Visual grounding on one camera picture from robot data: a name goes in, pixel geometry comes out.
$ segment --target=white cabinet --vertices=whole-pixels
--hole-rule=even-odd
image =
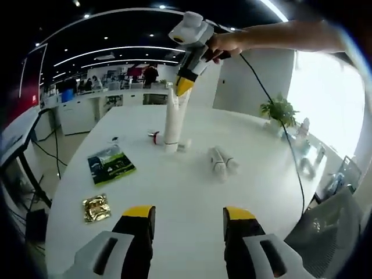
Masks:
[[[123,94],[123,106],[141,106],[144,103],[143,93],[133,93],[125,92]]]
[[[95,126],[94,106],[90,99],[59,105],[58,115],[64,135],[89,132]]]

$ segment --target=office desk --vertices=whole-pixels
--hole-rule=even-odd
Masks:
[[[33,145],[30,143],[30,133],[35,128],[39,118],[40,108],[35,106],[22,113],[4,129],[0,138],[0,174],[3,182],[10,184],[6,169],[14,160],[17,161],[19,169],[28,180],[28,183],[33,186],[36,194],[50,207],[51,201],[39,185],[42,171]]]
[[[97,234],[111,230],[135,205],[155,205],[156,224],[149,278],[227,278],[223,207],[250,210],[267,233],[284,239],[301,216],[302,196],[288,144],[262,128],[263,119],[216,109],[188,108],[182,138],[187,153],[166,154],[147,136],[164,130],[166,106],[113,108],[89,133],[57,188],[46,232],[46,265],[59,274]],[[87,157],[112,137],[137,170],[102,187],[93,183]],[[220,183],[212,174],[208,147],[220,145],[240,163],[239,173]],[[307,206],[322,175],[303,177]],[[82,201],[106,193],[112,216],[85,224]]]
[[[71,101],[60,103],[54,100],[45,101],[47,107],[58,107],[58,116],[64,135],[86,133],[93,129],[108,108],[106,97],[121,96],[123,106],[141,106],[144,103],[144,94],[168,95],[169,90],[163,89],[129,89],[111,91],[92,91],[89,94],[75,96]]]

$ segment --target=small white part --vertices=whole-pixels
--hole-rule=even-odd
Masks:
[[[220,181],[225,181],[227,178],[226,165],[223,162],[221,154],[216,148],[208,149],[208,157],[212,166],[212,171],[219,178]]]
[[[224,150],[220,146],[216,146],[215,148],[218,150],[219,154],[221,155],[221,157],[223,159],[223,162],[226,164],[228,170],[231,171],[232,173],[237,173],[240,165],[234,159],[234,157],[232,157],[231,155],[229,155],[226,152],[226,150]]]

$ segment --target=bright window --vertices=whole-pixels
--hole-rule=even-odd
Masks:
[[[288,101],[296,120],[310,119],[310,133],[339,156],[353,156],[364,116],[364,85],[347,63],[326,54],[298,52]]]

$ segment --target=floor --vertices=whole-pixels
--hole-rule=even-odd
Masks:
[[[68,164],[75,154],[75,151],[83,142],[88,133],[84,134],[75,134],[75,135],[63,135],[61,129],[57,130],[57,139],[58,139],[58,158],[65,164]],[[56,142],[55,135],[51,134],[46,140],[37,142],[40,147],[45,149],[48,153],[56,155]],[[44,151],[42,151],[36,144],[34,144],[34,149],[37,157],[40,161],[40,166],[44,177],[40,182],[41,188],[47,193],[47,195],[53,199],[53,196],[56,192],[59,176],[57,170],[56,159],[48,156]],[[61,176],[65,172],[66,166],[59,163],[59,170]],[[33,210],[38,208],[39,205],[36,203],[33,206]]]

